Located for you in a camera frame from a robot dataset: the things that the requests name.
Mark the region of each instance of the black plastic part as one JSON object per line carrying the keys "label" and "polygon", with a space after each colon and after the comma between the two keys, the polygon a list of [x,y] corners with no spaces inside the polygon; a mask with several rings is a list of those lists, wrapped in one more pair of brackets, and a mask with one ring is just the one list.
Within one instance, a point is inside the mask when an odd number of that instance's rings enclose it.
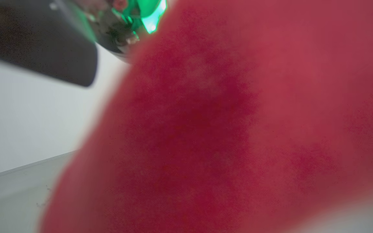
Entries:
{"label": "black plastic part", "polygon": [[0,0],[0,59],[88,87],[97,69],[95,43],[53,4],[53,0]]}

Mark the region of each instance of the red object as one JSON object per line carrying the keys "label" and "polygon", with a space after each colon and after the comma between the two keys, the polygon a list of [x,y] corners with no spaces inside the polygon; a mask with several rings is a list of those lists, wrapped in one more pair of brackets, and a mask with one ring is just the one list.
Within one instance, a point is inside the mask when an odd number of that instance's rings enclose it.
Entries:
{"label": "red object", "polygon": [[373,190],[373,0],[179,1],[43,233],[274,233]]}
{"label": "red object", "polygon": [[113,7],[116,10],[123,12],[123,10],[126,9],[126,7],[128,7],[128,0],[114,0]]}

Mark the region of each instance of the green light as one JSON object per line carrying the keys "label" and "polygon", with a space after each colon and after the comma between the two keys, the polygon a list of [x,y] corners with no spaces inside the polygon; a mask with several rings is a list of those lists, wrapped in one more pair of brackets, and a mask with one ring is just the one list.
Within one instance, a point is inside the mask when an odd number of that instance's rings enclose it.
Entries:
{"label": "green light", "polygon": [[116,16],[119,16],[121,17],[124,21],[125,21],[125,24],[128,23],[128,20],[126,19],[126,16],[124,16],[122,13],[118,12],[116,9],[112,8],[111,11],[113,12],[113,14],[115,14]]}
{"label": "green light", "polygon": [[148,33],[156,31],[159,20],[166,10],[166,0],[161,0],[156,10],[149,16],[143,17],[142,22]]}

